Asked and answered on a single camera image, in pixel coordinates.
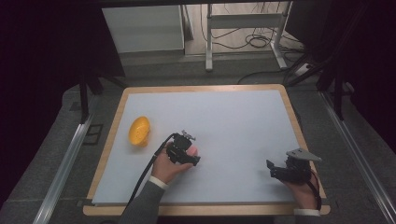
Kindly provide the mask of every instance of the white wall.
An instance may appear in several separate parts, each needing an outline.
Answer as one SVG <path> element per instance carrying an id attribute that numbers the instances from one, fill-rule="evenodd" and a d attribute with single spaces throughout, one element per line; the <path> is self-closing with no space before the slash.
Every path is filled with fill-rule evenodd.
<path id="1" fill-rule="evenodd" d="M 179 6 L 102 10 L 118 53 L 184 49 Z"/>

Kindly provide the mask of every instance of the black cable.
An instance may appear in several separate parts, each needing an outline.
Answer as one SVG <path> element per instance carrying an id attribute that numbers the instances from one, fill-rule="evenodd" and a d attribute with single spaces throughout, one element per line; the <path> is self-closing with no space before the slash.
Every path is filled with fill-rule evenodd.
<path id="1" fill-rule="evenodd" d="M 282 37 L 283 37 L 283 38 L 286 38 L 286 39 L 289 39 L 289 40 L 292 40 L 292 41 L 295 41 L 295 42 L 302 43 L 302 42 L 301 42 L 300 40 L 298 40 L 298 39 L 293 39 L 293 38 L 287 37 L 287 36 L 285 36 L 285 35 L 282 35 Z"/>
<path id="2" fill-rule="evenodd" d="M 276 8 L 276 13 L 279 10 L 280 2 L 277 2 L 277 8 Z"/>
<path id="3" fill-rule="evenodd" d="M 284 71 L 287 71 L 287 69 L 278 70 L 278 71 L 261 71 L 261 72 L 250 73 L 250 74 L 245 75 L 244 77 L 239 78 L 239 80 L 236 82 L 236 85 L 240 85 L 241 81 L 243 79 L 247 78 L 247 77 L 251 77 L 251 76 L 254 76 L 254 75 L 258 75 L 258 74 L 265 74 L 265 73 L 280 73 L 280 72 L 284 72 Z"/>
<path id="4" fill-rule="evenodd" d="M 303 56 L 301 56 L 294 64 L 293 64 L 293 68 L 296 67 L 297 65 L 299 65 L 303 60 L 306 59 L 306 57 L 308 56 L 308 53 L 305 53 Z M 288 71 L 288 73 L 285 74 L 285 76 L 283 77 L 282 80 L 282 85 L 286 85 L 286 83 L 288 82 L 288 79 L 290 78 L 290 76 L 292 75 L 292 73 L 290 72 L 290 70 Z"/>
<path id="5" fill-rule="evenodd" d="M 202 5 L 200 5 L 200 14 L 201 14 L 201 32 L 202 32 L 202 36 L 204 37 L 204 40 L 207 41 L 207 39 L 206 39 L 206 37 L 205 37 L 205 33 L 204 33 L 204 26 L 202 25 Z M 233 48 L 233 47 L 229 47 L 229 46 L 226 46 L 226 45 L 217 43 L 217 42 L 212 42 L 212 44 L 220 45 L 220 46 L 223 46 L 224 48 L 228 48 L 228 49 L 241 49 L 241 48 L 243 48 L 243 47 L 245 47 L 245 46 L 248 45 L 248 44 L 246 44 L 246 45 L 241 46 L 241 47 L 235 47 L 235 48 Z"/>
<path id="6" fill-rule="evenodd" d="M 265 6 L 265 3 L 263 2 L 263 3 L 262 3 L 262 10 L 261 10 L 260 13 L 263 13 L 263 12 L 264 12 L 264 6 Z"/>
<path id="7" fill-rule="evenodd" d="M 249 43 L 246 43 L 245 45 L 242 45 L 242 46 L 239 46 L 239 47 L 230 47 L 230 46 L 223 45 L 223 44 L 220 44 L 220 43 L 217 43 L 217 42 L 212 42 L 212 44 L 223 46 L 226 49 L 242 49 L 242 48 L 246 47 L 247 45 L 249 45 Z"/>
<path id="8" fill-rule="evenodd" d="M 272 2 L 268 2 L 268 5 L 267 5 L 267 13 L 268 13 L 268 10 L 269 10 L 269 8 L 270 8 L 271 3 L 272 3 Z"/>
<path id="9" fill-rule="evenodd" d="M 308 52 L 308 50 L 306 50 L 306 49 L 290 49 L 290 48 L 285 47 L 285 46 L 283 46 L 281 44 L 279 44 L 278 47 L 279 47 L 279 50 L 281 50 L 281 51 L 289 51 L 289 52 L 297 52 L 297 53 Z"/>
<path id="10" fill-rule="evenodd" d="M 238 30 L 240 30 L 240 29 L 241 29 L 241 28 L 237 28 L 237 29 L 234 29 L 234 30 L 232 30 L 232 31 L 230 31 L 230 32 L 228 32 L 228 33 L 226 33 L 226 34 L 224 34 L 224 35 L 219 35 L 219 36 L 213 36 L 213 34 L 212 34 L 212 38 L 215 38 L 215 39 L 221 38 L 221 37 L 224 37 L 225 35 L 232 34 L 233 32 L 238 31 Z"/>
<path id="11" fill-rule="evenodd" d="M 148 165 L 146 166 L 146 168 L 143 171 L 142 175 L 139 177 L 139 180 L 137 181 L 136 186 L 134 187 L 134 192 L 132 193 L 131 198 L 129 199 L 128 203 L 126 204 L 126 207 L 128 207 L 128 205 L 134 200 L 134 196 L 136 196 L 136 193 L 139 190 L 139 187 L 142 184 L 143 179 L 145 178 L 146 174 L 148 173 L 149 168 L 155 162 L 155 160 L 157 159 L 158 155 L 160 155 L 161 151 L 163 150 L 163 148 L 165 147 L 165 145 L 169 141 L 169 139 L 171 139 L 174 135 L 175 135 L 174 133 L 169 135 L 169 137 L 166 138 L 166 140 L 160 145 L 160 147 L 157 149 L 157 151 L 154 152 L 154 155 L 152 155 L 151 160 L 148 162 Z"/>
<path id="12" fill-rule="evenodd" d="M 253 13 L 254 9 L 255 9 L 256 7 L 258 7 L 258 6 L 259 6 L 259 3 L 257 2 L 257 3 L 256 3 L 256 6 L 255 6 L 253 9 L 251 9 L 251 12 L 250 12 L 250 13 Z"/>
<path id="13" fill-rule="evenodd" d="M 318 178 L 317 176 L 314 174 L 314 172 L 312 172 L 312 175 L 314 176 L 314 178 L 317 180 L 317 186 L 315 187 L 310 180 L 306 181 L 306 184 L 308 185 L 309 188 L 312 189 L 312 192 L 314 193 L 314 197 L 317 200 L 317 210 L 320 211 L 321 205 L 322 205 L 322 201 L 321 201 L 321 197 L 320 197 L 320 193 L 319 193 L 319 182 L 318 182 Z"/>
<path id="14" fill-rule="evenodd" d="M 253 40 L 260 40 L 260 41 L 264 42 L 264 44 L 261 46 L 254 45 L 252 43 Z M 267 47 L 271 43 L 271 40 L 272 40 L 272 37 L 268 38 L 265 35 L 254 35 L 254 31 L 253 31 L 253 34 L 247 35 L 245 37 L 245 41 L 247 42 L 247 44 L 249 44 L 251 47 L 253 47 L 255 49 L 263 49 L 263 48 Z"/>
<path id="15" fill-rule="evenodd" d="M 224 3 L 224 9 L 228 12 L 228 14 L 230 14 L 230 12 L 228 11 L 227 7 L 225 6 L 225 3 Z"/>

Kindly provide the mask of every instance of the floor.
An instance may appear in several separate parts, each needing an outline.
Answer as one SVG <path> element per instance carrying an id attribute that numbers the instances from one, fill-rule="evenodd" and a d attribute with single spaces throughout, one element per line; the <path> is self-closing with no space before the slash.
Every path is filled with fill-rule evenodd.
<path id="1" fill-rule="evenodd" d="M 257 10 L 262 5 L 248 5 L 245 10 Z M 265 11 L 276 11 L 277 3 L 264 6 Z M 199 7 L 192 13 L 199 16 Z M 220 13 L 235 13 L 233 6 L 218 5 L 214 9 Z M 200 36 L 200 26 L 194 30 L 197 38 Z M 227 45 L 239 46 L 244 44 L 245 36 L 251 31 L 242 33 L 238 37 L 224 40 Z M 130 57 L 121 55 L 121 62 L 126 77 L 119 80 L 131 87 L 138 86 L 172 86 L 172 85 L 231 85 L 231 84 L 270 84 L 282 83 L 284 72 L 279 72 L 274 55 L 269 49 L 243 49 L 249 53 L 224 54 L 228 49 L 215 49 L 214 71 L 205 71 L 205 43 L 188 49 L 186 56 L 164 53 Z M 297 60 L 299 54 L 291 54 L 289 65 Z M 347 143 L 341 137 L 339 130 L 329 115 L 328 108 L 319 97 L 315 88 L 318 76 L 311 77 L 295 87 L 288 88 L 290 100 L 301 121 L 305 141 L 310 150 L 324 159 L 317 164 L 323 188 L 328 196 L 328 203 L 332 207 L 329 215 L 323 217 L 324 223 L 387 223 L 377 198 L 368 187 L 362 171 L 354 161 Z M 106 134 L 111 126 L 118 101 L 122 95 L 122 88 L 112 82 L 101 79 L 105 87 L 92 124 L 103 125 L 101 137 L 96 144 L 90 144 L 91 138 L 86 136 L 70 176 L 65 182 L 59 200 L 54 207 L 49 223 L 104 223 L 110 220 L 115 223 L 117 217 L 87 217 L 82 213 L 82 206 L 90 204 L 86 200 L 87 191 L 92 182 L 94 170 L 101 156 L 106 142 Z M 13 190 L 0 211 L 0 223 L 32 223 L 36 213 L 43 203 L 51 185 L 53 177 L 61 164 L 64 154 L 73 139 L 80 119 L 79 89 L 75 86 L 64 93 L 62 108 L 57 119 L 52 124 L 41 148 L 36 153 L 20 182 Z M 375 130 L 362 118 L 356 108 L 344 97 L 344 116 L 349 130 L 353 133 L 361 153 L 370 163 L 379 183 L 388 193 L 396 198 L 396 156 L 384 143 Z M 233 220 L 217 217 L 211 221 L 227 223 L 293 223 L 293 217 L 252 217 L 234 218 Z M 161 218 L 160 223 L 176 223 L 174 220 Z M 182 219 L 178 223 L 199 223 L 199 220 Z"/>

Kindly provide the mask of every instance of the wire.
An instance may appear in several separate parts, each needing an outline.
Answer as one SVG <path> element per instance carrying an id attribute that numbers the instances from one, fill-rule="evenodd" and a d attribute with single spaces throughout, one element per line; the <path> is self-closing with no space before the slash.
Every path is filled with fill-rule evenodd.
<path id="1" fill-rule="evenodd" d="M 256 7 L 258 7 L 259 6 L 259 3 L 257 2 L 256 3 L 256 6 L 253 8 L 253 9 L 251 9 L 251 12 L 250 13 L 253 13 L 254 12 L 254 9 L 256 8 Z"/>
<path id="2" fill-rule="evenodd" d="M 311 174 L 315 177 L 315 180 L 317 181 L 317 185 L 314 186 L 310 180 L 307 180 L 306 184 L 308 185 L 309 188 L 311 188 L 312 192 L 314 193 L 314 197 L 317 200 L 317 210 L 320 210 L 322 200 L 321 200 L 320 193 L 319 193 L 319 182 L 318 182 L 317 176 L 314 174 L 313 171 L 311 171 Z"/>
<path id="3" fill-rule="evenodd" d="M 228 14 L 230 14 L 230 12 L 228 11 L 227 7 L 225 6 L 225 3 L 224 3 L 224 9 L 228 12 Z"/>
<path id="4" fill-rule="evenodd" d="M 254 75 L 258 75 L 258 74 L 265 74 L 265 73 L 281 73 L 281 72 L 285 72 L 285 71 L 287 71 L 287 69 L 285 69 L 285 70 L 277 70 L 277 71 L 262 71 L 262 72 L 250 73 L 250 74 L 245 75 L 244 77 L 239 78 L 239 80 L 236 82 L 236 85 L 240 85 L 241 81 L 243 79 L 247 78 L 247 77 L 251 77 L 251 76 L 254 76 Z"/>
<path id="5" fill-rule="evenodd" d="M 272 2 L 269 2 L 267 5 L 267 13 L 268 13 L 268 10 L 269 10 L 271 4 L 272 4 Z"/>
<path id="6" fill-rule="evenodd" d="M 283 38 L 286 38 L 286 39 L 289 39 L 289 40 L 292 40 L 292 41 L 295 41 L 295 42 L 302 43 L 300 40 L 293 39 L 293 38 L 287 37 L 287 36 L 285 36 L 285 35 L 282 35 L 282 37 L 283 37 Z"/>
<path id="7" fill-rule="evenodd" d="M 276 12 L 279 10 L 280 2 L 277 2 Z"/>
<path id="8" fill-rule="evenodd" d="M 148 173 L 149 168 L 155 162 L 155 160 L 157 159 L 158 155 L 161 153 L 161 150 L 163 150 L 163 148 L 165 147 L 165 145 L 169 141 L 169 139 L 171 139 L 174 135 L 175 135 L 174 133 L 169 135 L 169 137 L 166 138 L 166 140 L 160 145 L 160 147 L 157 149 L 157 151 L 154 152 L 154 155 L 152 155 L 151 160 L 148 162 L 148 165 L 146 166 L 146 168 L 143 171 L 142 175 L 139 177 L 139 180 L 137 180 L 136 186 L 134 187 L 134 192 L 132 193 L 132 196 L 129 199 L 129 202 L 126 204 L 125 209 L 134 200 L 134 196 L 136 196 L 136 193 L 139 190 L 139 187 L 142 184 L 143 179 L 145 178 L 146 174 Z"/>
<path id="9" fill-rule="evenodd" d="M 264 6 L 265 6 L 265 4 L 262 4 L 262 9 L 261 9 L 262 13 L 264 12 Z M 205 37 L 204 26 L 203 26 L 202 5 L 200 5 L 200 17 L 201 17 L 201 32 L 202 32 L 202 36 L 203 36 L 204 40 L 207 41 L 207 38 Z M 211 36 L 213 38 L 221 38 L 221 37 L 224 37 L 226 35 L 229 35 L 229 34 L 235 32 L 235 31 L 238 31 L 240 29 L 241 28 L 237 28 L 237 29 L 234 29 L 234 30 L 226 33 L 226 34 L 219 35 L 219 36 L 213 36 L 213 35 L 211 35 Z M 257 30 L 257 28 L 255 28 L 253 30 L 251 35 L 247 35 L 245 37 L 246 44 L 242 45 L 242 46 L 239 46 L 239 47 L 230 47 L 230 46 L 221 44 L 219 42 L 212 42 L 212 44 L 213 45 L 219 45 L 219 46 L 222 46 L 222 47 L 227 48 L 227 49 L 241 49 L 241 48 L 244 48 L 244 47 L 246 47 L 248 45 L 250 45 L 251 47 L 256 48 L 256 49 L 265 48 L 266 46 L 268 46 L 271 43 L 272 38 L 274 37 L 274 30 L 272 29 L 273 32 L 272 32 L 270 38 L 268 38 L 267 36 L 264 36 L 264 35 L 256 35 L 256 34 L 254 34 L 256 32 L 256 30 Z M 254 41 L 263 41 L 264 43 L 262 45 L 257 45 L 257 44 L 253 44 Z"/>
<path id="10" fill-rule="evenodd" d="M 294 67 L 297 67 L 303 60 L 305 60 L 308 56 L 308 53 L 305 53 L 302 57 L 300 57 L 294 64 L 293 64 L 293 69 Z M 290 76 L 292 75 L 292 73 L 290 72 L 291 68 L 289 69 L 288 73 L 285 74 L 285 76 L 283 76 L 283 80 L 282 80 L 282 85 L 286 85 L 286 83 L 288 82 L 288 79 L 290 78 Z"/>

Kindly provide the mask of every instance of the metal frame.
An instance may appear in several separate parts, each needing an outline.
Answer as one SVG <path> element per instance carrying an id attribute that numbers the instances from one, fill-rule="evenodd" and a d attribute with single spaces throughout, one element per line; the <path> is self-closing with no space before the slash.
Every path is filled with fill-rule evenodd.
<path id="1" fill-rule="evenodd" d="M 355 139 L 350 133 L 347 123 L 339 119 L 336 112 L 332 109 L 332 99 L 330 98 L 329 94 L 320 91 L 319 95 L 325 103 L 327 111 L 329 112 L 335 127 L 346 143 L 346 147 L 349 150 L 349 153 L 356 163 L 359 171 L 361 172 L 361 176 L 363 177 L 370 191 L 373 193 L 373 196 L 382 213 L 384 214 L 385 219 L 388 223 L 396 223 L 395 205 L 393 204 L 390 196 L 387 194 L 384 186 L 376 177 L 376 174 L 370 167 L 369 162 L 365 159 L 361 149 L 359 148 L 359 145 L 356 143 Z"/>
<path id="2" fill-rule="evenodd" d="M 73 136 L 73 139 L 66 151 L 66 154 L 64 155 L 64 159 L 62 160 L 62 163 L 59 166 L 58 172 L 56 173 L 56 176 L 53 178 L 52 183 L 47 192 L 47 195 L 44 198 L 44 201 L 41 204 L 40 209 L 37 212 L 37 215 L 35 216 L 35 220 L 33 222 L 34 224 L 45 224 L 50 221 L 50 217 L 52 215 L 56 203 L 58 202 L 59 196 L 61 195 L 61 192 L 64 189 L 64 184 L 76 160 L 76 156 L 79 152 L 82 141 L 84 140 L 85 134 L 87 133 L 88 128 L 90 127 L 98 102 L 99 102 L 99 96 L 94 95 L 90 102 L 91 113 L 88 115 L 84 123 L 78 125 L 76 133 Z"/>
<path id="3" fill-rule="evenodd" d="M 194 31 L 192 30 L 192 20 L 190 18 L 189 9 L 187 8 L 186 5 L 183 5 L 180 8 L 181 8 L 181 11 L 182 11 L 182 16 L 183 16 L 183 14 L 185 15 L 185 18 L 183 18 L 183 20 L 187 19 L 187 21 L 185 21 L 185 22 L 189 26 L 190 39 L 193 40 L 194 39 Z"/>
<path id="4" fill-rule="evenodd" d="M 291 2 L 288 2 L 282 13 L 272 14 L 238 14 L 238 15 L 212 15 L 212 4 L 207 5 L 207 40 L 206 40 L 206 62 L 205 69 L 210 72 L 213 70 L 213 49 L 212 49 L 212 29 L 231 29 L 231 28 L 258 28 L 274 27 L 278 28 L 275 39 L 271 41 L 273 50 L 280 69 L 288 66 L 279 50 L 279 41 L 285 28 L 286 20 Z"/>

